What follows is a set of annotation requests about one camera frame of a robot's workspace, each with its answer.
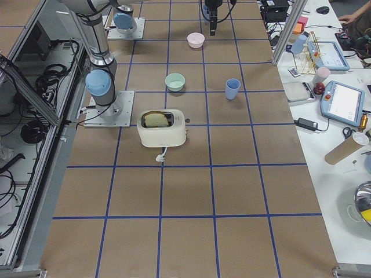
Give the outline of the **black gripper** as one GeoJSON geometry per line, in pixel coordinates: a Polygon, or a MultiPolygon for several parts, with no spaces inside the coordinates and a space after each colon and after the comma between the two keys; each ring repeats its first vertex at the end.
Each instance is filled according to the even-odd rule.
{"type": "Polygon", "coordinates": [[[208,7],[208,11],[210,14],[210,36],[215,36],[216,28],[217,28],[217,15],[218,15],[218,8],[223,4],[222,0],[204,0],[204,4],[208,7]]]}

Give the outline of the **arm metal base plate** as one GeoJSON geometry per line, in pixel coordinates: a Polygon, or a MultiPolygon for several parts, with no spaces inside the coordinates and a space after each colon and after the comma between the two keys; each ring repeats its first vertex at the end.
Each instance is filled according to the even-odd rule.
{"type": "Polygon", "coordinates": [[[87,120],[83,125],[87,128],[129,127],[134,103],[134,90],[116,91],[115,102],[104,113],[104,107],[89,109],[87,120]]]}
{"type": "Polygon", "coordinates": [[[134,17],[131,18],[131,22],[127,24],[128,28],[116,28],[114,20],[108,30],[107,39],[109,41],[117,40],[141,40],[144,34],[145,18],[134,17]]]}

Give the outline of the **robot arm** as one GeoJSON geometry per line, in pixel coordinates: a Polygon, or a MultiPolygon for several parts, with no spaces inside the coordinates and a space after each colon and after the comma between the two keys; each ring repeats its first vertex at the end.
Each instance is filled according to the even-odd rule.
{"type": "MultiPolygon", "coordinates": [[[[132,33],[135,29],[132,4],[128,1],[120,3],[119,1],[110,1],[110,4],[115,8],[115,14],[113,16],[113,22],[115,28],[120,32],[132,33]]],[[[217,30],[218,23],[226,20],[232,12],[235,3],[232,4],[232,8],[229,10],[227,15],[223,19],[218,19],[218,8],[223,4],[223,1],[205,1],[206,11],[202,6],[202,1],[199,1],[203,18],[209,22],[210,35],[214,36],[217,30]]]]}
{"type": "Polygon", "coordinates": [[[85,85],[95,101],[98,114],[103,117],[117,116],[123,110],[115,90],[115,71],[117,62],[111,54],[102,11],[113,7],[117,29],[131,32],[134,26],[131,4],[134,1],[63,1],[63,4],[77,17],[81,35],[85,40],[92,70],[85,78],[85,85]]]}

